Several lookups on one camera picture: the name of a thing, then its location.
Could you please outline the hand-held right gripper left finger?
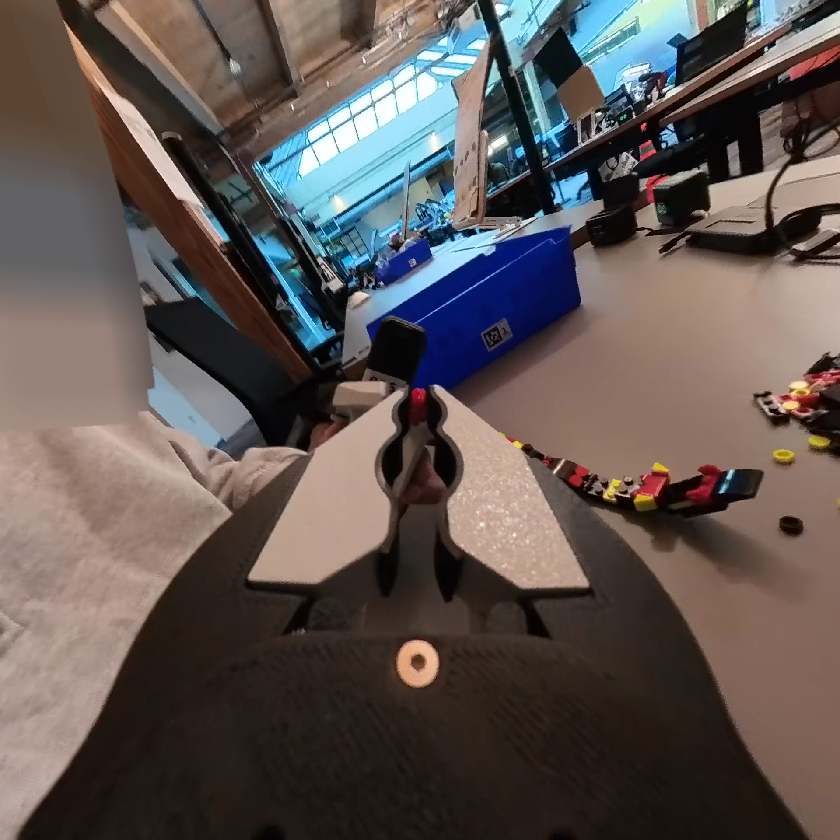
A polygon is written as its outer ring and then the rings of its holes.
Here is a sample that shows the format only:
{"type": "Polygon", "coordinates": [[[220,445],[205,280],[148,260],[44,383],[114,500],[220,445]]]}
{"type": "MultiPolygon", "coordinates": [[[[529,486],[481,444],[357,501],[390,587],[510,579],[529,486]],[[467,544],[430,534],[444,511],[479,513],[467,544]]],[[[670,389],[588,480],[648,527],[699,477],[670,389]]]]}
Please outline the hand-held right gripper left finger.
{"type": "Polygon", "coordinates": [[[396,535],[384,453],[399,441],[407,389],[384,398],[318,447],[248,573],[260,590],[376,597],[376,561],[396,535]]]}

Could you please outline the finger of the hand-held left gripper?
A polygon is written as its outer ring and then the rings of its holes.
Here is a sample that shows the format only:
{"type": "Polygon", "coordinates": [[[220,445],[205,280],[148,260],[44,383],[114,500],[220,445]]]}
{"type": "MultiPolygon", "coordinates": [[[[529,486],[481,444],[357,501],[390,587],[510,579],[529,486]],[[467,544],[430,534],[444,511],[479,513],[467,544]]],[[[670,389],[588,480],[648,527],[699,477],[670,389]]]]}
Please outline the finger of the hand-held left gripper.
{"type": "Polygon", "coordinates": [[[336,423],[351,424],[397,391],[396,385],[388,381],[342,382],[330,398],[330,417],[336,423]]]}

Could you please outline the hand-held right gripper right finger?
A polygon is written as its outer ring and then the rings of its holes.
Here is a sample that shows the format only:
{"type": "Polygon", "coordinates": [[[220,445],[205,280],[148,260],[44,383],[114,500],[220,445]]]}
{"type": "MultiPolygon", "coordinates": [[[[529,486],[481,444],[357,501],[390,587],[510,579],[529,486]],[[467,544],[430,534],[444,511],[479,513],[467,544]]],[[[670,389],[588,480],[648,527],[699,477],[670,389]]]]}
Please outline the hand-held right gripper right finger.
{"type": "Polygon", "coordinates": [[[439,385],[427,419],[448,480],[435,574],[446,601],[498,603],[590,593],[531,459],[439,385]]]}

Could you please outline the pile of lego pieces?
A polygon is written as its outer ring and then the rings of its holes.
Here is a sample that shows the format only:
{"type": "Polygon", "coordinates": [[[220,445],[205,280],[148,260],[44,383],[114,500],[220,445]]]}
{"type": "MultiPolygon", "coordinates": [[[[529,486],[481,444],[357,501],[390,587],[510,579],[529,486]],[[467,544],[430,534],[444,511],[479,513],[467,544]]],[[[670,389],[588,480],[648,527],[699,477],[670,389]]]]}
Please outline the pile of lego pieces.
{"type": "Polygon", "coordinates": [[[827,453],[839,456],[839,353],[823,353],[786,390],[755,392],[751,402],[774,427],[793,424],[804,430],[807,439],[831,438],[834,446],[827,453]]]}

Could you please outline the person's left forearm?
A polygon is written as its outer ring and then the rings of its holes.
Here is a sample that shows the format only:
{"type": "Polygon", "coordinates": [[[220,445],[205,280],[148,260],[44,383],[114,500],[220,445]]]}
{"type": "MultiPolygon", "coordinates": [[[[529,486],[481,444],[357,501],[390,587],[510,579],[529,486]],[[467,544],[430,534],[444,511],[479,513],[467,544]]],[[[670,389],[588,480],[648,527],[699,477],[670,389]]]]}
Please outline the person's left forearm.
{"type": "Polygon", "coordinates": [[[240,459],[226,456],[209,468],[207,486],[228,510],[236,511],[306,458],[304,452],[296,448],[250,448],[240,459]]]}

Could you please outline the long lego build strip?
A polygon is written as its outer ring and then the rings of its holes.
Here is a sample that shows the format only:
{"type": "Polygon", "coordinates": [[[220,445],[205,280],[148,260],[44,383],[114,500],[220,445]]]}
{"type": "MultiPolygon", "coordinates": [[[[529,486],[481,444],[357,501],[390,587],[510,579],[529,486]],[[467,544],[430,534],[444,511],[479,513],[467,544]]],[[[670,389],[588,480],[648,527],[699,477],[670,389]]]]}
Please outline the long lego build strip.
{"type": "Polygon", "coordinates": [[[515,437],[500,435],[527,458],[540,462],[580,499],[636,515],[661,512],[690,519],[719,513],[731,504],[756,498],[764,479],[761,469],[720,469],[715,465],[703,465],[694,476],[675,481],[669,469],[659,463],[639,476],[611,478],[567,458],[548,456],[515,437]]]}

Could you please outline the person's left hand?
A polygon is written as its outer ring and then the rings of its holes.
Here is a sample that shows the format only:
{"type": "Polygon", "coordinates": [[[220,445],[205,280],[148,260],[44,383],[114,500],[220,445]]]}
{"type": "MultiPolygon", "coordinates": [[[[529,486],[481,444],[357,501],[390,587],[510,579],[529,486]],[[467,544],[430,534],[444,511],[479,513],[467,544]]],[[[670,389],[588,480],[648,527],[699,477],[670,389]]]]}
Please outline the person's left hand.
{"type": "Polygon", "coordinates": [[[400,503],[405,507],[433,506],[445,499],[447,493],[446,484],[435,471],[430,454],[424,449],[402,491],[400,503]]]}

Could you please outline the small blue plastic bin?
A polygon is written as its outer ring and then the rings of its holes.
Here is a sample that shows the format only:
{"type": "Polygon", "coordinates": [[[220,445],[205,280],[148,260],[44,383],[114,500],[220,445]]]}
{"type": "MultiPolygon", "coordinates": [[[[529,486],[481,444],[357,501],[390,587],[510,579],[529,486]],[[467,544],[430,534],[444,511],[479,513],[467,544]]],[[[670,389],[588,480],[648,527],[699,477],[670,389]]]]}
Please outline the small blue plastic bin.
{"type": "Polygon", "coordinates": [[[384,286],[404,278],[416,268],[424,266],[433,258],[430,244],[425,238],[417,238],[404,245],[402,250],[381,263],[374,270],[374,276],[384,286]]]}

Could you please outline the large blue plastic bin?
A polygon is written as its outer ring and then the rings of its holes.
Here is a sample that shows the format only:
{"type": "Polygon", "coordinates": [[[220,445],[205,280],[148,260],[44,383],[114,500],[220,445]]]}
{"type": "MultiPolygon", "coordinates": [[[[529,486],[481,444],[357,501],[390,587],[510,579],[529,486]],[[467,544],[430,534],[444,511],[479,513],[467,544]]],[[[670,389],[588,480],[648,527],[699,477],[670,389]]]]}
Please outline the large blue plastic bin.
{"type": "Polygon", "coordinates": [[[451,251],[361,307],[366,338],[394,316],[423,328],[427,349],[415,386],[448,389],[581,305],[572,227],[531,228],[503,241],[451,251]]]}

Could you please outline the black office chair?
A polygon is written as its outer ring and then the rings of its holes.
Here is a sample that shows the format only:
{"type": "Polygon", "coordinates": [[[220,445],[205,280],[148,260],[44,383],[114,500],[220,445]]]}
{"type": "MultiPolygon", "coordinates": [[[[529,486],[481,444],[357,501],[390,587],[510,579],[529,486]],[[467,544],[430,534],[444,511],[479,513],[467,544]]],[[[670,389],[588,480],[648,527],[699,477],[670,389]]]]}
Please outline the black office chair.
{"type": "Polygon", "coordinates": [[[287,445],[298,417],[297,387],[272,354],[199,298],[158,303],[143,312],[156,339],[243,404],[268,446],[287,445]]]}

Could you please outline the cardboard stand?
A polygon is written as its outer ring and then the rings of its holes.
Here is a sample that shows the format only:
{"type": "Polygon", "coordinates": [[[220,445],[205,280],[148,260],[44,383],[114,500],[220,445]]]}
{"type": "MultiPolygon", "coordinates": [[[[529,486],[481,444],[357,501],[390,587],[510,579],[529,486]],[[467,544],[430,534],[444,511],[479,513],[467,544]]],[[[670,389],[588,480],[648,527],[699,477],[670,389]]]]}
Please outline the cardboard stand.
{"type": "Polygon", "coordinates": [[[473,66],[452,81],[457,100],[452,225],[458,231],[478,228],[487,212],[488,134],[482,118],[494,47],[489,37],[473,66]]]}

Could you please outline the black power adapter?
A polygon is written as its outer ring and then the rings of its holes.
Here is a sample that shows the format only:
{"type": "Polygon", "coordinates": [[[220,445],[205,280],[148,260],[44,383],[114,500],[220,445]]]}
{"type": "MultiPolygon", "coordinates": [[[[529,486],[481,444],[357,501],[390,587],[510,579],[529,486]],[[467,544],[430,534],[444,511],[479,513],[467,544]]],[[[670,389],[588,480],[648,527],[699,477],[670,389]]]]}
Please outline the black power adapter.
{"type": "Polygon", "coordinates": [[[588,241],[594,249],[619,245],[637,233],[634,207],[629,204],[605,208],[585,220],[588,241]]]}
{"type": "Polygon", "coordinates": [[[696,169],[667,176],[654,185],[652,204],[659,225],[676,228],[690,224],[711,208],[708,174],[696,169]]]}

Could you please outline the black metal pole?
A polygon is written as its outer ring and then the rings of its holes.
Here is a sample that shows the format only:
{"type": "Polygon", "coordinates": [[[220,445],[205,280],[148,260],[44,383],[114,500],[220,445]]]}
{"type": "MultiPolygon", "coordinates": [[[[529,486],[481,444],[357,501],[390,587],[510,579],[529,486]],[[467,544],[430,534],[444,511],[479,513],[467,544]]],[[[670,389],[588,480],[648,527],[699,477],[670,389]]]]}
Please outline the black metal pole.
{"type": "Polygon", "coordinates": [[[501,31],[495,1],[478,1],[489,41],[493,45],[493,56],[499,69],[502,86],[507,95],[508,105],[516,123],[521,146],[528,163],[528,169],[536,197],[545,216],[553,214],[556,206],[553,191],[542,163],[542,156],[536,143],[517,72],[512,64],[507,42],[501,31]]]}

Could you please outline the cardboard box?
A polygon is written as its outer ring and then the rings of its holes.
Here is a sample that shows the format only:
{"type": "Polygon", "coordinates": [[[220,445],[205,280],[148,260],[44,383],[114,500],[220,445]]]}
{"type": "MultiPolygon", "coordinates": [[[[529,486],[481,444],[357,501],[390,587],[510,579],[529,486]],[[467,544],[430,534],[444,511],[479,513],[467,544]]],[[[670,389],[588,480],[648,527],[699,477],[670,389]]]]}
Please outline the cardboard box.
{"type": "Polygon", "coordinates": [[[600,109],[605,101],[605,94],[587,65],[582,65],[563,82],[556,91],[556,97],[571,123],[600,109]]]}

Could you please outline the black monitor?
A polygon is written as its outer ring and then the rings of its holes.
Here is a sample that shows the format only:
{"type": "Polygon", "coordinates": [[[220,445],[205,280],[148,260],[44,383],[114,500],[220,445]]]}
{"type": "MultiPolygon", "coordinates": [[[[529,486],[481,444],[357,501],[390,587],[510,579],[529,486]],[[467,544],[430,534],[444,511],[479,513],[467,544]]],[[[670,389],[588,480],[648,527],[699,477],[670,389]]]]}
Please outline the black monitor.
{"type": "Polygon", "coordinates": [[[556,89],[560,89],[584,65],[563,27],[556,28],[541,41],[529,60],[556,89]]]}

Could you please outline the flat black device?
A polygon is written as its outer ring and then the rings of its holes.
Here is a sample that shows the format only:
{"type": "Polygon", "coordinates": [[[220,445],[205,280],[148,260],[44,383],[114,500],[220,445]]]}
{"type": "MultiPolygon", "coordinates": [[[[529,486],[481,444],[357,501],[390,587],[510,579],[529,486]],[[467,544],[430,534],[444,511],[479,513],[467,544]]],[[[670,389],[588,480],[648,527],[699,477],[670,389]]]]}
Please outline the flat black device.
{"type": "Polygon", "coordinates": [[[766,256],[785,244],[796,244],[815,234],[823,219],[818,207],[775,214],[767,224],[764,206],[733,206],[688,226],[689,247],[732,256],[766,256]]]}

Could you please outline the long dark desk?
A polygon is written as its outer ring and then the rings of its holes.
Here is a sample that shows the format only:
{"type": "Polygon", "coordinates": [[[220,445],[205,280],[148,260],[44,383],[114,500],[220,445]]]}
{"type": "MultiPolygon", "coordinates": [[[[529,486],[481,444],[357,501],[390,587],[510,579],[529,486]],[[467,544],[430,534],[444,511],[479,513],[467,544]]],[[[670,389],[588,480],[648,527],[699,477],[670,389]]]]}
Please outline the long dark desk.
{"type": "Polygon", "coordinates": [[[838,57],[817,66],[839,45],[839,13],[784,39],[730,78],[679,107],[666,120],[691,123],[704,139],[711,184],[730,178],[728,146],[738,146],[740,176],[763,171],[760,114],[839,79],[838,57]]]}

